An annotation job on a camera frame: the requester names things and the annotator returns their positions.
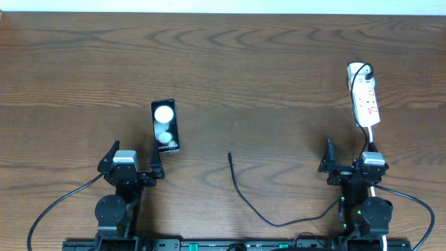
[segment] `black smartphone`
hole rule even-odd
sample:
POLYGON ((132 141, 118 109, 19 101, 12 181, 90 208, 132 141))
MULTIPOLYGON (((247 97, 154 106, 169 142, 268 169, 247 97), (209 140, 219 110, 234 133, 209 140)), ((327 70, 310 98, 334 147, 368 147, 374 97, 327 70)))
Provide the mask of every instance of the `black smartphone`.
POLYGON ((152 102, 153 135, 160 153, 178 151, 180 137, 176 120, 175 100, 159 100, 152 102))

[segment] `white power strip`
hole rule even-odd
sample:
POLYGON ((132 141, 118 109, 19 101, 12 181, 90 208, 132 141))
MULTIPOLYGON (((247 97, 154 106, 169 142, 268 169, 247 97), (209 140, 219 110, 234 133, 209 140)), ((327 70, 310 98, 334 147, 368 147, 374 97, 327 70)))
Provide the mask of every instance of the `white power strip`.
MULTIPOLYGON (((363 63, 351 63, 347 67, 348 87, 351 90, 353 78, 363 66, 363 63)), ((370 73, 371 68, 365 66, 356 75, 355 84, 353 85, 353 100, 355 102, 355 113, 358 123, 362 127, 370 127, 379 123, 378 103, 375 96, 375 79, 365 79, 370 73)))

